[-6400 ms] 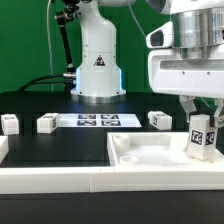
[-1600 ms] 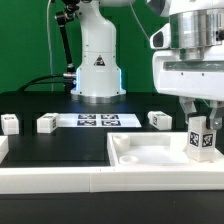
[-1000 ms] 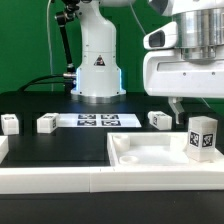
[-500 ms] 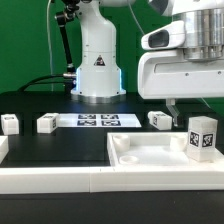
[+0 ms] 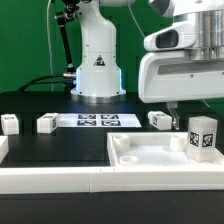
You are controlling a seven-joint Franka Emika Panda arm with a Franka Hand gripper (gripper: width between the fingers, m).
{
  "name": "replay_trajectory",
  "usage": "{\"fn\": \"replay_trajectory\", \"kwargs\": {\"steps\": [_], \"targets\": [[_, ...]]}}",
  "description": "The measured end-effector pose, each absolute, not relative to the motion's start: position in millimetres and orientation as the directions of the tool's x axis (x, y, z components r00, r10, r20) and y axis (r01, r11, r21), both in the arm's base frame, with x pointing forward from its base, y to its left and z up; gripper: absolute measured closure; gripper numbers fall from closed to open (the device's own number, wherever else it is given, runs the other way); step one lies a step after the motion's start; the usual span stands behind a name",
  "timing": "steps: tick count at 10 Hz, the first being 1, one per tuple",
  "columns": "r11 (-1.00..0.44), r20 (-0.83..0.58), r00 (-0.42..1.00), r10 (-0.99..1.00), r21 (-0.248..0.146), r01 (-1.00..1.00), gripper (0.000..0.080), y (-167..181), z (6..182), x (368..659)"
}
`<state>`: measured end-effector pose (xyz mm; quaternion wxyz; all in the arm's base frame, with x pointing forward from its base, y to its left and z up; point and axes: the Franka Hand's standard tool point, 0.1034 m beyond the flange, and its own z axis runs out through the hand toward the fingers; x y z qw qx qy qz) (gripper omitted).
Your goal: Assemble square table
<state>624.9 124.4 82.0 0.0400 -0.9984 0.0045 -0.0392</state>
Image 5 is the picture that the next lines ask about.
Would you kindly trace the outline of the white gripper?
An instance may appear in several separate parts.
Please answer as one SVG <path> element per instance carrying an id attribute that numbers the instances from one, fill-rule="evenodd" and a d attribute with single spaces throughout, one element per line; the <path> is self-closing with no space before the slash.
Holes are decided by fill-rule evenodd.
<path id="1" fill-rule="evenodd" d="M 144 103 L 167 102 L 178 130 L 174 101 L 224 97 L 224 60 L 190 61 L 185 50 L 147 53 L 140 63 L 138 95 Z"/>

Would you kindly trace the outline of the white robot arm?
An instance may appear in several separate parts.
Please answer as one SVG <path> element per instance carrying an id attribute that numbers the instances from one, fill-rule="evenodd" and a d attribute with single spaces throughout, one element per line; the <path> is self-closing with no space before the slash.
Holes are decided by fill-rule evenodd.
<path id="1" fill-rule="evenodd" d="M 116 28 L 101 6 L 129 6 L 136 0 L 81 0 L 76 11 L 82 32 L 82 63 L 74 72 L 77 99 L 108 102 L 125 93 L 116 64 Z M 170 27 L 144 38 L 147 54 L 138 75 L 145 103 L 224 97 L 224 0 L 148 0 Z"/>

